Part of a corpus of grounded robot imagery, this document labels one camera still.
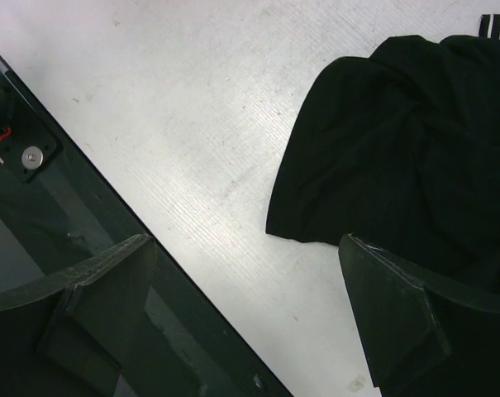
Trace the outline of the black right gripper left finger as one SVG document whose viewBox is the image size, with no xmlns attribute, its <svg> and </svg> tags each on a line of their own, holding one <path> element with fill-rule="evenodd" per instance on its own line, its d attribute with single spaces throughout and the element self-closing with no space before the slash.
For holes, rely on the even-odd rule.
<svg viewBox="0 0 500 397">
<path fill-rule="evenodd" d="M 0 396 L 112 396 L 150 289 L 152 237 L 0 293 Z"/>
</svg>

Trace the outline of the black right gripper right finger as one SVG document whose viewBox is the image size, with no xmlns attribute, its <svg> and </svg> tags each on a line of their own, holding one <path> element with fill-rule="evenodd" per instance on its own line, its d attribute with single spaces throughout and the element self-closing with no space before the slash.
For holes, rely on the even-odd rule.
<svg viewBox="0 0 500 397">
<path fill-rule="evenodd" d="M 500 296 L 345 235 L 345 287 L 383 396 L 500 396 Z"/>
</svg>

